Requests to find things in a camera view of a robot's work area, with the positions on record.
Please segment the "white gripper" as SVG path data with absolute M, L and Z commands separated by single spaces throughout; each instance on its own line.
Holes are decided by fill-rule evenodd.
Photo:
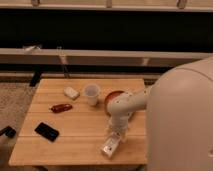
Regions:
M 113 118 L 109 119 L 109 123 L 106 127 L 106 135 L 109 135 L 111 132 L 120 135 L 120 142 L 125 143 L 127 141 L 126 132 L 128 129 L 128 118 Z

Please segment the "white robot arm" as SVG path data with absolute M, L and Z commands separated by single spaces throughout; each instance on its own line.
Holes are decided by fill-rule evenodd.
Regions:
M 213 56 L 110 99 L 112 130 L 124 132 L 139 110 L 146 111 L 147 171 L 213 171 Z

